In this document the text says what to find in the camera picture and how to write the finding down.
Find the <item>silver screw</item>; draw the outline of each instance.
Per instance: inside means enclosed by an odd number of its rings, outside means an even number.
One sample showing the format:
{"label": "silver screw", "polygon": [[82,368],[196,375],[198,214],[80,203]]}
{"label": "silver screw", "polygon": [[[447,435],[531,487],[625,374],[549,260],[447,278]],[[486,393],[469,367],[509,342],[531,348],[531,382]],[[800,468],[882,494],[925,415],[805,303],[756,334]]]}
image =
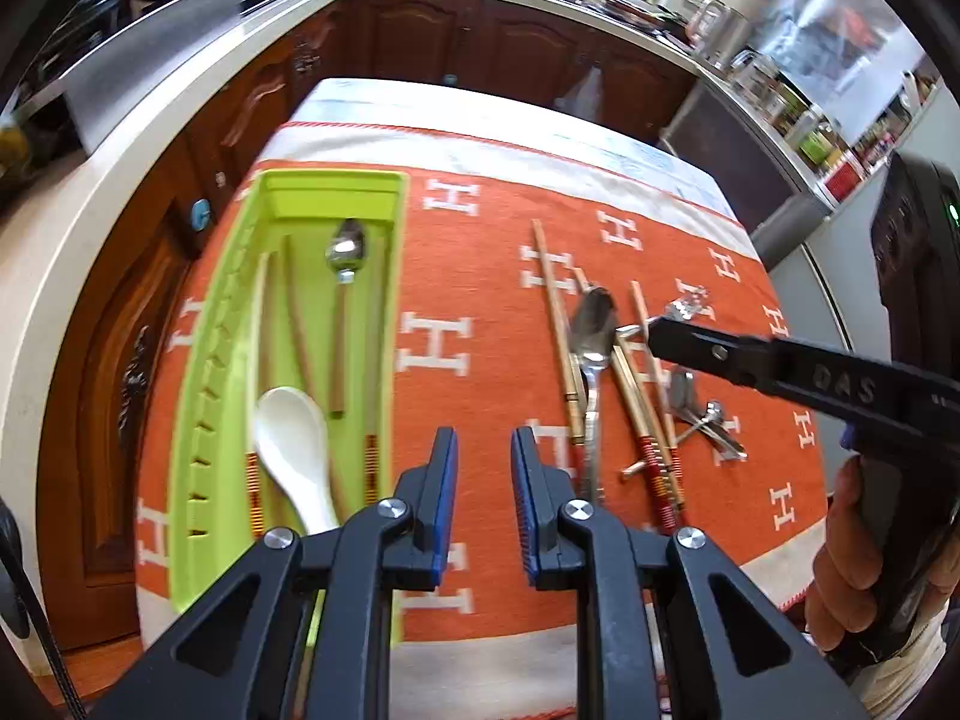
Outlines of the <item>silver screw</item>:
{"label": "silver screw", "polygon": [[289,528],[272,528],[263,536],[263,543],[270,549],[286,549],[294,542],[294,532]]}
{"label": "silver screw", "polygon": [[579,498],[574,498],[572,501],[563,504],[563,512],[570,519],[590,519],[593,517],[592,505]]}
{"label": "silver screw", "polygon": [[677,531],[677,541],[688,549],[700,549],[707,543],[707,537],[700,528],[683,527]]}
{"label": "silver screw", "polygon": [[384,498],[376,505],[376,513],[387,519],[400,519],[407,512],[407,505],[400,498]]}

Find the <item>black cable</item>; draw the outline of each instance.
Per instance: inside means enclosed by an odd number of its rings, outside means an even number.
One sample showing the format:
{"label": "black cable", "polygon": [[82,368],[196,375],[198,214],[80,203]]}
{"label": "black cable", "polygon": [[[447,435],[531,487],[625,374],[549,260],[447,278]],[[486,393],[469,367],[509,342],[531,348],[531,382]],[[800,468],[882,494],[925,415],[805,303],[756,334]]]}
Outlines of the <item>black cable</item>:
{"label": "black cable", "polygon": [[56,646],[56,640],[50,630],[47,616],[43,613],[40,600],[37,599],[37,594],[23,570],[23,565],[16,557],[16,553],[13,552],[13,546],[8,541],[6,533],[2,531],[0,531],[0,562],[3,563],[3,567],[6,568],[8,575],[13,580],[13,586],[19,594],[27,614],[30,615],[34,630],[37,631],[37,638],[40,639],[40,645],[47,656],[47,661],[50,661],[50,668],[54,672],[56,685],[64,695],[67,708],[75,720],[86,720],[86,709],[83,708],[83,701],[80,700],[77,688],[73,685],[73,680],[70,679],[66,670],[64,658],[61,656],[59,647]]}

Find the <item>green cutlery tray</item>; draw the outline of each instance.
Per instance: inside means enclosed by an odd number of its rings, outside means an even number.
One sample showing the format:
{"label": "green cutlery tray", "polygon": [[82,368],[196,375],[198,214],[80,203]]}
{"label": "green cutlery tray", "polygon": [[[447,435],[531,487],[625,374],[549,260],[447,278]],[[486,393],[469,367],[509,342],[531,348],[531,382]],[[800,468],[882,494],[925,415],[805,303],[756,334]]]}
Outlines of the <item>green cutlery tray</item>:
{"label": "green cutlery tray", "polygon": [[[168,553],[170,598],[177,611],[189,607],[253,543],[246,454],[253,448],[251,404],[262,391],[295,386],[318,403],[326,415],[342,508],[351,514],[363,507],[365,401],[370,402],[365,388],[376,363],[369,351],[376,338],[371,343],[367,319],[378,299],[378,494],[391,490],[392,354],[406,185],[398,172],[264,170],[242,200],[195,325],[176,407]],[[347,217],[364,225],[367,259],[347,295],[346,408],[342,418],[330,418],[336,276],[325,250]],[[269,266],[261,266],[266,254]],[[265,269],[261,311],[253,299],[258,266]],[[254,322],[260,326],[257,348],[251,343]],[[286,525],[302,533],[299,517],[262,466],[258,482],[264,527]]]}

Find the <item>wooden cabinet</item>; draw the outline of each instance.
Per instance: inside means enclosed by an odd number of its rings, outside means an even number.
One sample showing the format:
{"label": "wooden cabinet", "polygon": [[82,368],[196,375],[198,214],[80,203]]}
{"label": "wooden cabinet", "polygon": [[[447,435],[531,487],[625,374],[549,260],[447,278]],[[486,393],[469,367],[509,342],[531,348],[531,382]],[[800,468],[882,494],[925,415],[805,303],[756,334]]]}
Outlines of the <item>wooden cabinet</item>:
{"label": "wooden cabinet", "polygon": [[280,38],[187,124],[186,137],[214,218],[223,213],[270,136],[293,113],[293,53],[292,36]]}
{"label": "wooden cabinet", "polygon": [[40,437],[37,543],[47,614],[64,649],[138,630],[137,456],[160,343],[208,230],[177,138],[134,193],[80,293]]}
{"label": "wooden cabinet", "polygon": [[340,0],[294,29],[294,109],[320,81],[344,74],[348,13],[349,2]]}
{"label": "wooden cabinet", "polygon": [[639,46],[604,35],[595,59],[602,73],[598,123],[656,143],[693,87],[694,77]]}
{"label": "wooden cabinet", "polygon": [[479,0],[354,0],[350,71],[458,85]]}
{"label": "wooden cabinet", "polygon": [[464,88],[554,107],[589,69],[592,30],[534,8],[486,1]]}
{"label": "wooden cabinet", "polygon": [[599,124],[647,143],[694,82],[639,46],[508,2],[352,0],[349,20],[348,76],[448,84],[554,108],[599,67]]}

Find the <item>kitchen counter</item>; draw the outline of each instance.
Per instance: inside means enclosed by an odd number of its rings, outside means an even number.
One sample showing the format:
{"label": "kitchen counter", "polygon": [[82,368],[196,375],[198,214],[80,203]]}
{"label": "kitchen counter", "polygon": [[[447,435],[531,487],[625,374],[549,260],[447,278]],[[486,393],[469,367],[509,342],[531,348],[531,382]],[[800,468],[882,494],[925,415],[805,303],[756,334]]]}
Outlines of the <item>kitchen counter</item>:
{"label": "kitchen counter", "polygon": [[[54,165],[8,208],[0,229],[0,490],[22,525],[25,565],[36,587],[32,524],[40,429],[59,348],[88,271],[133,191],[191,117],[243,66],[333,1],[280,0],[249,16],[162,80],[92,156]],[[563,0],[501,1],[603,30],[691,74],[706,72],[678,50],[592,9]]]}

